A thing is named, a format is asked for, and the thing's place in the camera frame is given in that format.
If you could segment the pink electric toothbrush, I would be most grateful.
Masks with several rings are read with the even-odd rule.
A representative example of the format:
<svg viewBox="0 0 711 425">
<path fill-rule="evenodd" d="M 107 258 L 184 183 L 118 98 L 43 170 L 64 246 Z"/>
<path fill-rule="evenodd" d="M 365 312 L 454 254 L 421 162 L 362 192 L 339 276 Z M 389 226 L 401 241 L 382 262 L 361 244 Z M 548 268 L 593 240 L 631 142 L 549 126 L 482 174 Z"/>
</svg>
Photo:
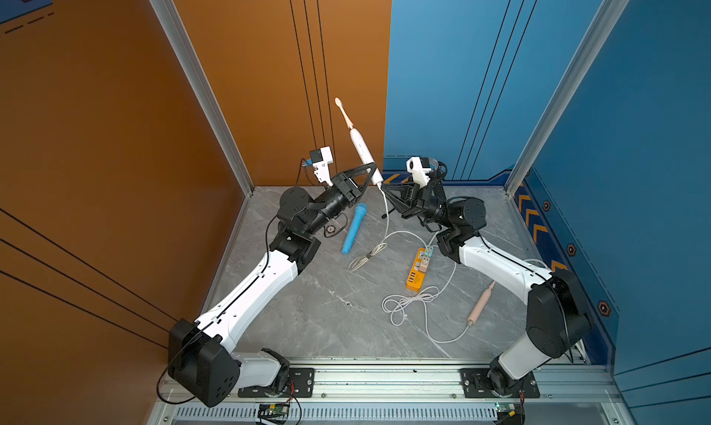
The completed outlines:
<svg viewBox="0 0 711 425">
<path fill-rule="evenodd" d="M 468 315 L 467 323 L 468 326 L 473 326 L 478 319 L 481 317 L 481 314 L 483 313 L 483 310 L 486 308 L 489 300 L 491 299 L 493 290 L 494 290 L 495 282 L 491 282 L 486 289 L 483 291 L 481 294 L 480 298 L 476 302 L 472 312 L 470 312 L 470 315 Z"/>
</svg>

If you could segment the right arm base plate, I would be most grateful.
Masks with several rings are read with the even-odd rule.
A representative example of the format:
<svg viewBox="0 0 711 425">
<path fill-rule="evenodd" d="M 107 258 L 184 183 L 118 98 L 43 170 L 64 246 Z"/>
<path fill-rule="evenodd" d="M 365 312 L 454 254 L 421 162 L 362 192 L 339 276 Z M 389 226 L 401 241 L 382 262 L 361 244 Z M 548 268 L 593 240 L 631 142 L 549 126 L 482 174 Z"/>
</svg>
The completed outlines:
<svg viewBox="0 0 711 425">
<path fill-rule="evenodd" d="M 503 371 L 489 368 L 465 368 L 459 371 L 466 398 L 525 399 L 541 396 L 537 380 L 529 372 L 522 379 L 510 379 Z"/>
</svg>

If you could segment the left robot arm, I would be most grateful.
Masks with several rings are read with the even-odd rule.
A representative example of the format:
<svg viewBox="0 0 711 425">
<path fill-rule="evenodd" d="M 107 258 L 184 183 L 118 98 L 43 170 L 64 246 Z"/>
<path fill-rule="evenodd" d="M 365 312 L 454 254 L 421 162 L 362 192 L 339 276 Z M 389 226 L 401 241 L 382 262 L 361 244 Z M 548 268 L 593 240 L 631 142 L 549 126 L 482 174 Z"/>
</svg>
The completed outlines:
<svg viewBox="0 0 711 425">
<path fill-rule="evenodd" d="M 283 192 L 273 218 L 277 234 L 240 284 L 195 321 L 180 319 L 168 337 L 166 375 L 208 408 L 218 406 L 235 389 L 262 387 L 274 394 L 288 384 L 290 363 L 264 348 L 238 355 L 235 349 L 249 325 L 283 287 L 313 260 L 320 248 L 316 233 L 328 221 L 355 206 L 367 190 L 357 177 L 370 181 L 375 163 L 338 173 L 318 197 L 293 186 Z"/>
</svg>

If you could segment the pink charger cube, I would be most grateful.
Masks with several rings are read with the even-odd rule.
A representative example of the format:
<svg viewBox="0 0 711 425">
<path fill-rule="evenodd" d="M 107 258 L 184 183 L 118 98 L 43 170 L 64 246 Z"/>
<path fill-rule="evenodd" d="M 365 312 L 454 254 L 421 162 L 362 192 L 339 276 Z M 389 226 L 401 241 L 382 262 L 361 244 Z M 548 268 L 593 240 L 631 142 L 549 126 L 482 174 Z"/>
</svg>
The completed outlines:
<svg viewBox="0 0 711 425">
<path fill-rule="evenodd" d="M 427 269 L 429 268 L 430 260 L 428 258 L 422 258 L 420 260 L 420 264 L 418 264 L 418 271 L 422 273 L 426 273 Z"/>
</svg>

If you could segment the orange power strip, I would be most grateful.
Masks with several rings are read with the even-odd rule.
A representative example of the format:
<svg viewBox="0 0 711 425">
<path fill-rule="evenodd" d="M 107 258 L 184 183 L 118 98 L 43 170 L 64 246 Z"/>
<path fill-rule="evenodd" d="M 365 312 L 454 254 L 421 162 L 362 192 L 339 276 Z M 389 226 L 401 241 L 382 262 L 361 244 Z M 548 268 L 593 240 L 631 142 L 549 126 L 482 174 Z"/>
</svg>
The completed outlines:
<svg viewBox="0 0 711 425">
<path fill-rule="evenodd" d="M 419 272 L 418 264 L 420 264 L 420 260 L 422 260 L 423 258 L 425 248 L 426 247 L 423 247 L 418 250 L 416 258 L 414 259 L 413 264 L 410 268 L 409 274 L 407 275 L 407 280 L 405 280 L 405 288 L 407 288 L 407 290 L 409 291 L 419 292 L 422 288 L 422 284 L 424 282 L 427 272 Z"/>
</svg>

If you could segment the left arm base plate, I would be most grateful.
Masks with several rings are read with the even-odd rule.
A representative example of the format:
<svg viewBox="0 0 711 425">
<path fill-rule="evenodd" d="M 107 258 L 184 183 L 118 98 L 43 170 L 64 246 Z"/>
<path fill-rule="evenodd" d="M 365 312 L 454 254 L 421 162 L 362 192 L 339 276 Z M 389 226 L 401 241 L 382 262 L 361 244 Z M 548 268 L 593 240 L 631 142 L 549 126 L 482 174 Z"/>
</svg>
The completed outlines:
<svg viewBox="0 0 711 425">
<path fill-rule="evenodd" d="M 267 387 L 252 386 L 240 388 L 240 398 L 274 398 L 295 396 L 299 400 L 310 398 L 315 386 L 315 369 L 308 367 L 290 368 L 288 374 L 281 374 Z"/>
</svg>

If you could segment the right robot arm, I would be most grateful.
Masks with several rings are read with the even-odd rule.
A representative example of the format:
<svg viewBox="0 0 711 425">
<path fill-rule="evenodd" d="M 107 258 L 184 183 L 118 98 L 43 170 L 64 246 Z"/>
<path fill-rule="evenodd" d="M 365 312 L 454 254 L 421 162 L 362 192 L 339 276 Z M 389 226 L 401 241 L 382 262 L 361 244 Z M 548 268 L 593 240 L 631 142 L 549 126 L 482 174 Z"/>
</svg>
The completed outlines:
<svg viewBox="0 0 711 425">
<path fill-rule="evenodd" d="M 514 395 L 532 371 L 564 356 L 592 332 L 594 316 L 577 275 L 536 266 L 485 240 L 481 199 L 447 197 L 435 182 L 385 184 L 381 189 L 403 218 L 439 226 L 436 241 L 443 256 L 488 276 L 526 306 L 524 334 L 490 364 L 486 383 L 496 395 Z"/>
</svg>

